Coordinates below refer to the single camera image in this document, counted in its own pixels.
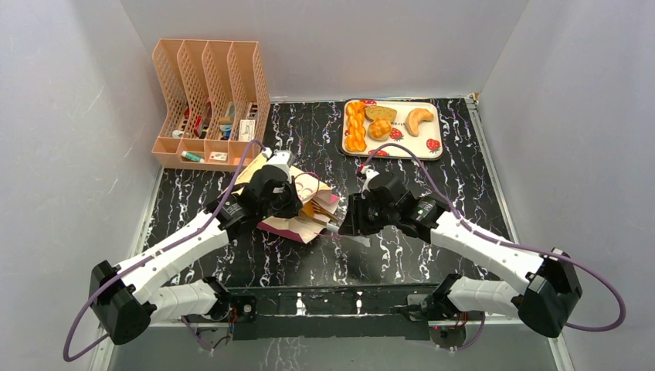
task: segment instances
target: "cake slice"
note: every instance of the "cake slice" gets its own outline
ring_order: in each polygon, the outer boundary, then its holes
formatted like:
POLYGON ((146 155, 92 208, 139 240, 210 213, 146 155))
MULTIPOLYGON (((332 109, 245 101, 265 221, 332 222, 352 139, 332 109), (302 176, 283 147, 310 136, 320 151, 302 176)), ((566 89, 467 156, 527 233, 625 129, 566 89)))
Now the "cake slice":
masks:
POLYGON ((366 118, 371 121, 375 121, 379 118, 385 118, 389 120, 389 122, 393 122, 395 120, 395 114, 397 113, 398 111, 389 107, 383 107, 377 105, 364 107, 364 115, 366 115, 366 118))

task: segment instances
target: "strawberry print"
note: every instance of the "strawberry print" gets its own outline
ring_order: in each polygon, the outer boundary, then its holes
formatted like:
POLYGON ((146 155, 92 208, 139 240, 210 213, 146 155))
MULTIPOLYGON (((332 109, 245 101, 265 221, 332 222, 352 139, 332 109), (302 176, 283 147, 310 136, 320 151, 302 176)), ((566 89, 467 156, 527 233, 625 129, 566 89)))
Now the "strawberry print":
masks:
POLYGON ((396 128, 391 129, 391 133, 389 133, 389 137, 394 141, 401 141, 403 138, 402 132, 396 128))
POLYGON ((439 147, 441 147, 441 143, 439 143, 439 141, 437 141, 436 139, 428 139, 426 145, 430 150, 430 152, 432 153, 439 151, 439 147))
MULTIPOLYGON (((372 155, 373 152, 375 152, 375 149, 372 149, 371 151, 368 151, 368 154, 369 154, 369 155, 372 155)), ((385 152, 385 151, 379 151, 378 154, 377 154, 376 156, 386 157, 386 156, 389 156, 389 153, 387 153, 387 152, 385 152)))

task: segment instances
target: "white tray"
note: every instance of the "white tray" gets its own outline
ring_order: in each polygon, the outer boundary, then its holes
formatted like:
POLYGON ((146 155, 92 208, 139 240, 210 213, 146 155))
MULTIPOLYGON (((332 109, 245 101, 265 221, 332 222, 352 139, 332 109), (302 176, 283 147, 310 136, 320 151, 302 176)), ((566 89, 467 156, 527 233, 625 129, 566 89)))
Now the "white tray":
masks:
MULTIPOLYGON (((348 106, 350 102, 357 100, 349 100, 346 102, 345 107, 348 106)), ((398 111, 395 116, 394 122, 392 122, 392 127, 398 129, 402 135, 401 138, 393 139, 389 137, 386 141, 376 141, 371 139, 368 136, 368 126, 371 124, 371 121, 367 118, 364 119, 364 128, 366 128, 366 136, 364 136, 364 142, 366 143, 366 149, 363 152, 351 152, 345 147, 345 132, 348 129, 348 114, 346 114, 344 109, 344 124, 341 129, 341 150, 350 156, 365 156, 368 157, 370 151, 376 149, 377 147, 385 143, 398 143, 409 149, 411 149, 414 154, 422 160, 437 160, 441 157, 443 153, 443 141, 441 138, 441 128, 439 125, 439 112, 436 110, 433 104, 423 103, 423 102, 395 102, 391 100, 363 100, 367 105, 377 104, 378 106, 393 108, 398 111), (434 120, 424 121, 419 125, 419 136, 413 137, 407 132, 405 127, 405 119, 411 110, 414 108, 425 108, 428 111, 434 114, 434 120), (429 149, 427 142, 429 139, 439 142, 439 147, 437 149, 429 149)), ((386 147, 383 149, 386 153, 378 155, 378 158, 409 158, 402 149, 396 147, 386 147)))

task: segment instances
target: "sticker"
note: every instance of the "sticker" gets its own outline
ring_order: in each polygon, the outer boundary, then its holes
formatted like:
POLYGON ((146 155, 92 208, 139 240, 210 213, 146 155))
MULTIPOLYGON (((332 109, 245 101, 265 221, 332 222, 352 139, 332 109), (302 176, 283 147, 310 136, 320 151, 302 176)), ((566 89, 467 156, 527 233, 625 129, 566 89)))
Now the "sticker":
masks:
MULTIPOLYGON (((372 149, 371 151, 368 151, 368 154, 372 155, 373 152, 375 152, 375 151, 376 151, 375 149, 372 149)), ((386 157, 386 156, 389 156, 389 153, 387 153, 386 151, 380 150, 380 151, 378 151, 378 154, 376 156, 386 157)))
POLYGON ((238 203, 233 203, 232 205, 229 205, 227 207, 223 207, 223 209, 231 216, 235 216, 239 211, 241 211, 243 208, 241 205, 238 203))
POLYGON ((252 141, 255 137, 255 121, 241 120, 239 124, 239 141, 252 141))
POLYGON ((415 219, 417 222, 420 222, 423 220, 424 217, 426 217, 427 214, 429 214, 429 211, 432 210, 434 205, 427 203, 425 201, 421 201, 418 205, 416 205, 416 208, 419 209, 416 213, 419 214, 415 219))
POLYGON ((227 153, 225 152, 212 152, 209 154, 209 159, 212 161, 227 161, 227 153))

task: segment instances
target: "small item in organizer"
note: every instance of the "small item in organizer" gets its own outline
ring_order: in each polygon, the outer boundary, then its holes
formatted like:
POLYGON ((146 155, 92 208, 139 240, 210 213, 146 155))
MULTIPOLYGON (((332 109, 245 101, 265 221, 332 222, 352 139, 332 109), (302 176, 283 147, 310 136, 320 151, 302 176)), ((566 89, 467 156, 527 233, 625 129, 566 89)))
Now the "small item in organizer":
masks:
POLYGON ((227 153, 225 152, 212 152, 209 154, 209 161, 227 161, 227 153))
POLYGON ((228 140, 229 135, 232 133, 232 123, 234 122, 233 117, 221 117, 219 118, 219 130, 221 131, 222 140, 228 140))
POLYGON ((257 119, 257 103, 252 103, 250 105, 250 110, 248 111, 248 118, 250 120, 256 120, 257 119))
POLYGON ((175 129, 172 133, 171 136, 173 138, 183 138, 184 137, 184 131, 186 130, 186 124, 188 123, 188 108, 185 112, 184 117, 180 117, 180 122, 178 123, 178 128, 175 129))
POLYGON ((239 141, 252 141, 255 137, 255 121, 241 120, 239 125, 239 141))
POLYGON ((226 110, 226 116, 234 118, 234 102, 229 102, 226 110))
POLYGON ((207 136, 209 121, 212 119, 212 102, 209 100, 209 98, 207 98, 207 101, 205 102, 205 111, 206 115, 198 116, 195 119, 195 124, 193 125, 193 134, 195 134, 195 136, 200 139, 205 139, 207 136))
POLYGON ((182 157, 186 158, 189 161, 193 161, 193 162, 205 162, 204 158, 202 158, 202 157, 200 157, 198 155, 194 155, 189 151, 182 151, 182 157))

